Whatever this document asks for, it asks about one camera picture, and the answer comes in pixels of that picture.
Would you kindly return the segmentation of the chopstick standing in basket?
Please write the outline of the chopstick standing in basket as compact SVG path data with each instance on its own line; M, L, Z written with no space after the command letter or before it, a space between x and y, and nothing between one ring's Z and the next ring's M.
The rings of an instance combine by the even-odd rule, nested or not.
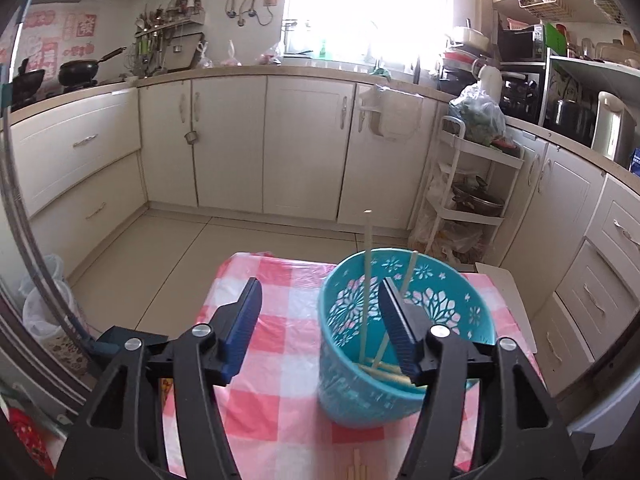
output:
M358 362L366 362L367 334L368 334L368 314L370 306L371 290L371 252L372 252L372 210L363 211L364 232L363 232L363 284L362 284L362 310L360 326L360 348Z

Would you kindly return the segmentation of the white electric kettle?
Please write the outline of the white electric kettle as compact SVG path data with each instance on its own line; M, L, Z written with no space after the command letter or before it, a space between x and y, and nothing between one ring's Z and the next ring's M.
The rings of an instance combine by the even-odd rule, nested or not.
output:
M502 92L502 75L498 68L476 60L472 65L472 74L484 91L496 104L500 103Z

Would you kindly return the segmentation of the green plastic bag of vegetables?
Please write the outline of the green plastic bag of vegetables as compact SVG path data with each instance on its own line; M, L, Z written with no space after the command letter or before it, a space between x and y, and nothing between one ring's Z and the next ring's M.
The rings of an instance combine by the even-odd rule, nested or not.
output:
M464 122L466 140L488 146L506 134L502 110L478 82L449 102L449 113Z

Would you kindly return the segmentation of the chopstick lying in basket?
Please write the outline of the chopstick lying in basket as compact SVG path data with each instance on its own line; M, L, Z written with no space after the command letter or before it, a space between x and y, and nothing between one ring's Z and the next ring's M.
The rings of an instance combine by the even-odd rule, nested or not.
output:
M398 366L382 362L379 362L378 366L373 366L373 364L374 362L371 359L366 359L366 362L358 363L357 366L371 377L383 382L396 382L396 384L412 386L411 380L401 373L401 369Z

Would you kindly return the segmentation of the white door-hung trash bin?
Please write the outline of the white door-hung trash bin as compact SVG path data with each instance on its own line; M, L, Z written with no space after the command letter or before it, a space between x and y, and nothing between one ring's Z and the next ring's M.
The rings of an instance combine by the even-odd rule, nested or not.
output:
M423 96L375 86L360 96L360 110L371 115L370 129L376 136L408 140L419 129Z

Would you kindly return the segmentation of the black microwave oven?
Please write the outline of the black microwave oven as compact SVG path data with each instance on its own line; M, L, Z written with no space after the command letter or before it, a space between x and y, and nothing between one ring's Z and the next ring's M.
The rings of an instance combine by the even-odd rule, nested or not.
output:
M529 25L518 30L500 26L497 46L502 76L499 106L506 116L536 124L546 80L544 26Z

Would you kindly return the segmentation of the utensil rack on wall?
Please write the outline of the utensil rack on wall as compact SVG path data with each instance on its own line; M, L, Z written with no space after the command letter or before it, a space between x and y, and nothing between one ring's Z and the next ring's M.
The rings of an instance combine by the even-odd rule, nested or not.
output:
M144 10L134 21L136 32L129 70L138 78L190 70L205 47L206 12L202 0L169 0Z

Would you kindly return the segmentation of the red floral cloth bag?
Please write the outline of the red floral cloth bag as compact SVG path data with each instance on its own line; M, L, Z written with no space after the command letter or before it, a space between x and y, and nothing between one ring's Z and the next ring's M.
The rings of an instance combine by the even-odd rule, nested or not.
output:
M18 408L9 408L9 423L30 457L52 478L55 466L32 419Z

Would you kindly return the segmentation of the black frying pan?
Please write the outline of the black frying pan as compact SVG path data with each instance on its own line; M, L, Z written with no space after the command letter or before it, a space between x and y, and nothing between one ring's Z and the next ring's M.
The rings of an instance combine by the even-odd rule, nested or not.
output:
M101 63L116 58L126 50L126 47L119 47L98 60L73 60L63 63L58 69L58 82L63 87L73 87L93 81Z

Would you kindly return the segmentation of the white tiered storage cart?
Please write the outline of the white tiered storage cart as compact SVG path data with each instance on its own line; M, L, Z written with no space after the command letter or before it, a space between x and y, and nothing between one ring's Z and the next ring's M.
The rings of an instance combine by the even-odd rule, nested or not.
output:
M500 136L479 144L466 137L461 119L440 118L410 247L460 270L482 261L506 220L524 162L521 143Z

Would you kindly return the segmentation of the teal perforated plastic basket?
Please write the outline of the teal perforated plastic basket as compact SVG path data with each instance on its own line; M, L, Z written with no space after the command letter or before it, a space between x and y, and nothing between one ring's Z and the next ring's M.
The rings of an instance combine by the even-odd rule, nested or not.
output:
M323 411L337 424L354 429L384 426L420 411L425 390L399 378L398 359L388 346L373 374L373 363L386 334L378 308L378 283L386 278L404 284L411 252L375 248L371 270L357 252L332 270L318 301L321 330L318 391ZM423 308L430 319L459 336L494 344L495 322L471 283L448 264L426 255L416 257L405 297Z

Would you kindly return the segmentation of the dark pot on cart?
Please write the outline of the dark pot on cart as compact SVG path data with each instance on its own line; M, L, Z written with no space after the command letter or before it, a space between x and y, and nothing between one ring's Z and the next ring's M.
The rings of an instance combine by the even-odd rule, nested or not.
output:
M480 176L454 183L451 189L457 210L487 217L499 217L503 211L504 201L487 192L488 184Z

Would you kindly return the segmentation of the white kitchen base cabinets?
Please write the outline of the white kitchen base cabinets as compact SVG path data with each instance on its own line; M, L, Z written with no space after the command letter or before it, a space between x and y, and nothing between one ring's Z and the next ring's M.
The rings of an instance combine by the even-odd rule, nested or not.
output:
M355 81L270 75L91 89L17 113L18 183L40 250L94 334L174 336L236 252L334 262L404 246L440 118L424 98L408 140L376 136ZM478 263L514 278L539 361L561 391L639 317L639 180L588 146L511 120L524 166Z

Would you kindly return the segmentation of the black wok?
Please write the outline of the black wok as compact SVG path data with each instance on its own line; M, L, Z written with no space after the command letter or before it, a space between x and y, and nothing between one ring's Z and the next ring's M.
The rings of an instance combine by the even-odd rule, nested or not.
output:
M14 112L36 102L36 94L42 85L45 70L30 70L29 58L24 58L12 80L12 106Z

